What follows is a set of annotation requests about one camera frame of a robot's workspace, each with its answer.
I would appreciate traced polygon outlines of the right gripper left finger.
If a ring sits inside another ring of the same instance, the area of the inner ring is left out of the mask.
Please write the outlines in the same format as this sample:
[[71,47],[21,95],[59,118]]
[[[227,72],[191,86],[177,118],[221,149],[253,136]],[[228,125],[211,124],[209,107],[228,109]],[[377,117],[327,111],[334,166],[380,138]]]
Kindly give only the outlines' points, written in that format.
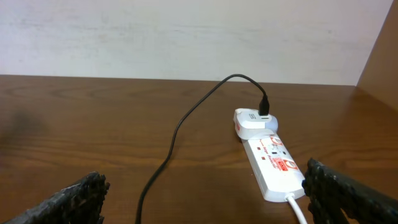
[[5,224],[103,224],[101,209],[110,183],[90,172]]

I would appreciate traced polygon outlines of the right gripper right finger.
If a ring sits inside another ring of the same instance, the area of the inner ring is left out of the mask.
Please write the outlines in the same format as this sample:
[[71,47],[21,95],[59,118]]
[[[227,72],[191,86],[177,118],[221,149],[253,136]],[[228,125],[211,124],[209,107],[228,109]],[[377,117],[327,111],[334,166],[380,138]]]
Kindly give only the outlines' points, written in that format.
[[397,224],[397,200],[310,159],[302,187],[315,223]]

